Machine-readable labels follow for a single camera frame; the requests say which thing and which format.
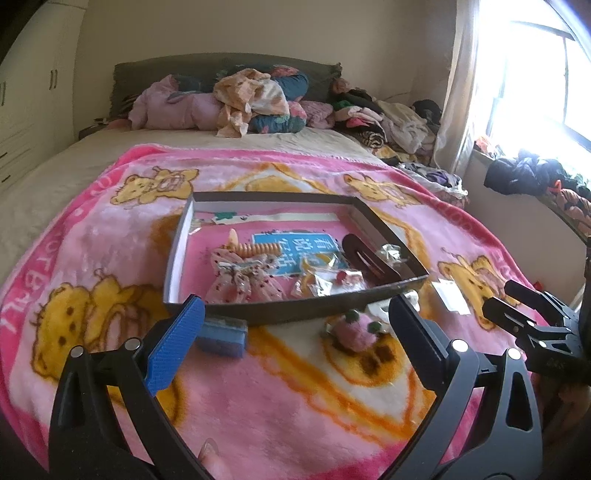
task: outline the blue gripper pad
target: blue gripper pad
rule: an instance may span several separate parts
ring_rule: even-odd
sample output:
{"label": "blue gripper pad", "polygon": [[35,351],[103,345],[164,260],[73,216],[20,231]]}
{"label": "blue gripper pad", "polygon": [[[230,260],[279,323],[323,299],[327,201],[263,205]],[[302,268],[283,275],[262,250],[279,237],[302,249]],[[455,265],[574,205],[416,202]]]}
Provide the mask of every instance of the blue gripper pad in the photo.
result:
{"label": "blue gripper pad", "polygon": [[189,348],[203,326],[205,304],[193,297],[174,319],[173,324],[148,356],[146,387],[152,394],[170,385]]}

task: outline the window frame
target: window frame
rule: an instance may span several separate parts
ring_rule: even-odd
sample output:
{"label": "window frame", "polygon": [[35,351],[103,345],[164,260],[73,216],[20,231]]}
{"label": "window frame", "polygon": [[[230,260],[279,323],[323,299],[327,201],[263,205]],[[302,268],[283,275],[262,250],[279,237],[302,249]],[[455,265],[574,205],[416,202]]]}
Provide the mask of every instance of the window frame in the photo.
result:
{"label": "window frame", "polygon": [[[583,136],[582,134],[580,134],[576,130],[573,130],[568,125],[566,125],[566,113],[567,113],[567,107],[569,104],[569,55],[567,52],[566,41],[572,40],[572,41],[576,42],[575,38],[573,37],[573,35],[571,33],[567,32],[567,31],[560,30],[560,29],[554,28],[554,27],[548,27],[546,25],[540,25],[537,23],[525,22],[525,21],[521,21],[521,20],[513,20],[510,22],[510,24],[511,25],[523,25],[525,27],[536,28],[538,30],[542,30],[542,31],[557,35],[558,37],[562,37],[562,41],[563,41],[563,45],[564,45],[564,85],[565,85],[565,87],[564,87],[563,117],[562,117],[561,123],[558,123],[554,120],[550,120],[550,122],[552,122],[556,127],[560,128],[562,130],[562,132],[568,138],[570,138],[574,142],[578,143],[581,147],[583,147],[585,150],[587,150],[588,152],[591,153],[591,139],[586,138],[585,136]],[[492,133],[492,127],[494,124],[494,118],[495,118],[495,114],[496,114],[496,110],[498,108],[498,105],[501,101],[504,100],[507,68],[508,68],[508,60],[505,59],[503,78],[502,78],[501,86],[499,87],[499,93],[494,98],[494,100],[492,102],[491,115],[488,119],[488,123],[486,124],[486,134],[488,136],[490,136]]]}

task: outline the green pom-pom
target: green pom-pom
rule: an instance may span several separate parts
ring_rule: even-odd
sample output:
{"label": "green pom-pom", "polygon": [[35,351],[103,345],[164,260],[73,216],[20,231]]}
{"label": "green pom-pom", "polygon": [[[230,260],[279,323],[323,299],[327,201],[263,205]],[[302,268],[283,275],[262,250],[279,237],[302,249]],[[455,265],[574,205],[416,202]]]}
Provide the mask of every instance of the green pom-pom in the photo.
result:
{"label": "green pom-pom", "polygon": [[349,310],[345,313],[345,321],[347,323],[355,323],[359,321],[359,312],[357,310]]}
{"label": "green pom-pom", "polygon": [[382,324],[379,322],[372,322],[368,325],[368,332],[374,335],[379,334],[382,331]]}

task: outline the blanket with cartoon bears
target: blanket with cartoon bears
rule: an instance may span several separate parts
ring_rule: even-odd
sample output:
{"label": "blanket with cartoon bears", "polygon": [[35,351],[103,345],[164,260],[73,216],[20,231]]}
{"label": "blanket with cartoon bears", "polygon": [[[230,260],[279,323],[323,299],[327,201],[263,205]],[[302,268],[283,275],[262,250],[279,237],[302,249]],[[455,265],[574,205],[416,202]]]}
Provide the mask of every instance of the blanket with cartoon bears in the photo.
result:
{"label": "blanket with cartoon bears", "polygon": [[[117,348],[167,317],[162,287],[174,231],[186,199],[205,190],[360,197],[432,280],[454,279],[470,307],[470,315],[447,311],[427,282],[419,292],[425,318],[477,351],[514,346],[483,317],[482,304],[491,296],[515,304],[504,282],[529,283],[478,221],[398,170],[354,158],[138,145],[55,218],[0,293],[0,406],[43,465],[69,350]],[[395,338],[344,353],[319,335],[332,321],[251,328],[241,360],[192,348],[157,398],[195,452],[215,439],[237,480],[375,479],[434,394]],[[132,451],[148,460],[118,390],[110,395]],[[477,405],[473,398],[446,458],[459,453]]]}

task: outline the beige coil hair tie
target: beige coil hair tie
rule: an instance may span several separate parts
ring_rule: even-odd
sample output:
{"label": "beige coil hair tie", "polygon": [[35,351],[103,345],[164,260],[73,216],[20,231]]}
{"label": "beige coil hair tie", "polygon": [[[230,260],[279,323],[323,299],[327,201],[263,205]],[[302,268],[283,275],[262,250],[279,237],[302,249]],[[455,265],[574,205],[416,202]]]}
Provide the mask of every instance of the beige coil hair tie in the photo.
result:
{"label": "beige coil hair tie", "polygon": [[249,258],[261,254],[275,255],[276,257],[281,255],[281,245],[277,242],[272,244],[239,244],[238,234],[233,228],[230,229],[228,244],[225,247],[241,258]]}

